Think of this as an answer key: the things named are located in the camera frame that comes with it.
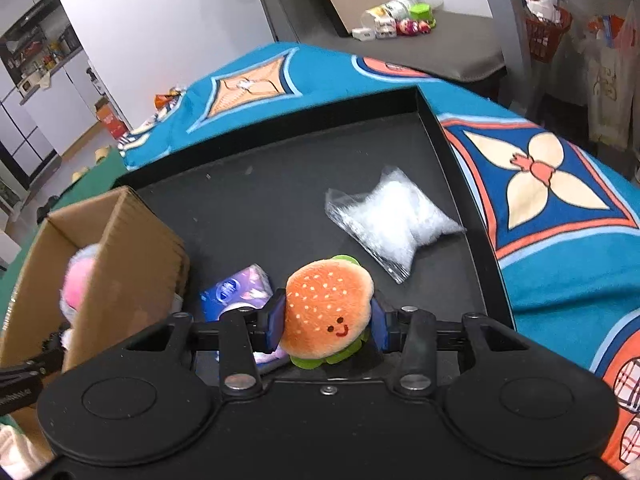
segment gray chair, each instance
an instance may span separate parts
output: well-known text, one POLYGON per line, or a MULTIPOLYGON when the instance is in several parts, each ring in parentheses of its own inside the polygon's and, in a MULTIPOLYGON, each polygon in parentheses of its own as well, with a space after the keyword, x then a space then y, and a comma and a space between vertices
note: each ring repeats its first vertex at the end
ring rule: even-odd
POLYGON ((277 41, 312 44, 422 70, 497 98, 506 75, 491 18, 439 11, 431 34, 358 41, 338 34, 329 0, 261 0, 277 41))

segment pink plush toy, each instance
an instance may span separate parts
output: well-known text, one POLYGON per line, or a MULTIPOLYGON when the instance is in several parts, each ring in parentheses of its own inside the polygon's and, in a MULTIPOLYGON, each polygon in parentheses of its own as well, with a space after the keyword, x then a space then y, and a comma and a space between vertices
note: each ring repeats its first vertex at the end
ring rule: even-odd
POLYGON ((99 244, 93 244, 80 249, 69 260, 66 267, 65 282, 60 290, 60 310, 71 325, 73 325, 74 317, 82 305, 82 300, 84 300, 99 248, 99 244))

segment white stuffing in bag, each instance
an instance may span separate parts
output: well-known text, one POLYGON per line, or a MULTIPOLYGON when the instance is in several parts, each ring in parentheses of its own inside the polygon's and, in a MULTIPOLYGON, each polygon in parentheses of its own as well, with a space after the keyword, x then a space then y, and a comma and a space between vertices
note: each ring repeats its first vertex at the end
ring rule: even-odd
POLYGON ((465 231, 398 168, 385 168, 369 194, 349 196, 330 189, 324 210, 396 283, 409 277, 418 247, 432 244, 440 235, 465 231))

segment metal bolt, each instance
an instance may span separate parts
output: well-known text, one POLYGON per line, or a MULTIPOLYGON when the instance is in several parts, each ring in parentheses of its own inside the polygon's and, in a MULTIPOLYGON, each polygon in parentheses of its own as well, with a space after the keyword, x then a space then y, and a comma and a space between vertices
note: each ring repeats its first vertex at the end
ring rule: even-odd
POLYGON ((320 388, 320 393, 323 395, 335 395, 336 393, 338 393, 338 386, 323 386, 322 388, 320 388))
POLYGON ((249 374, 233 374, 225 379, 225 386, 232 390, 248 390, 255 384, 255 377, 249 374))
POLYGON ((431 386, 431 379, 422 374, 407 374, 400 378, 400 386, 405 390, 419 392, 431 386))

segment tile floor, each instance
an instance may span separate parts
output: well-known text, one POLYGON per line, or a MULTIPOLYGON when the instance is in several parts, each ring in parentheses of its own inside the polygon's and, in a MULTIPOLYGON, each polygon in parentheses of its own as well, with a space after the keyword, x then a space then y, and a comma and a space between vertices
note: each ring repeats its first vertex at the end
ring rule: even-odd
POLYGON ((95 165, 95 150, 103 146, 115 146, 116 141, 107 130, 100 129, 69 160, 62 160, 58 170, 47 180, 29 203, 22 208, 20 216, 9 228, 9 234, 21 245, 36 227, 36 211, 47 203, 52 195, 59 195, 71 184, 71 176, 85 166, 95 165))

